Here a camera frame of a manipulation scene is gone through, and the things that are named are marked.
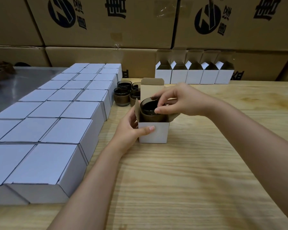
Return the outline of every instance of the forearm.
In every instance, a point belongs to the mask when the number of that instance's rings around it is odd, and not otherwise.
[[[223,101],[209,118],[288,217],[288,142]]]
[[[108,145],[81,185],[55,217],[49,230],[104,228],[121,153]]]

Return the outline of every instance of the left hand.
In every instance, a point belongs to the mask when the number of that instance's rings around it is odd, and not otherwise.
[[[155,130],[154,126],[137,128],[138,122],[134,113],[134,106],[127,114],[119,121],[115,134],[109,146],[118,150],[123,156],[135,141],[142,135],[148,135]]]

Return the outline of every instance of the hand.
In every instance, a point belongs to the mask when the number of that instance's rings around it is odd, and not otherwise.
[[[207,116],[217,100],[185,83],[167,87],[154,96],[160,97],[155,109],[157,114],[183,113]]]
[[[119,121],[115,134],[108,145],[114,147],[123,156],[135,141],[143,135],[148,135],[155,130],[154,126],[137,128],[138,122],[134,113],[134,106]]]

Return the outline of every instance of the stainless steel surface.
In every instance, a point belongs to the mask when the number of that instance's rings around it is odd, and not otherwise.
[[[37,89],[66,68],[15,67],[15,77],[0,81],[0,112]]]

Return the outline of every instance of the wooden table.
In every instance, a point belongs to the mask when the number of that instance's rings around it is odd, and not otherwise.
[[[194,86],[288,140],[288,82]],[[113,105],[87,171],[128,109]],[[61,207],[0,207],[0,229],[44,230]],[[288,230],[288,219],[210,120],[180,115],[167,144],[136,143],[121,160],[106,229]]]

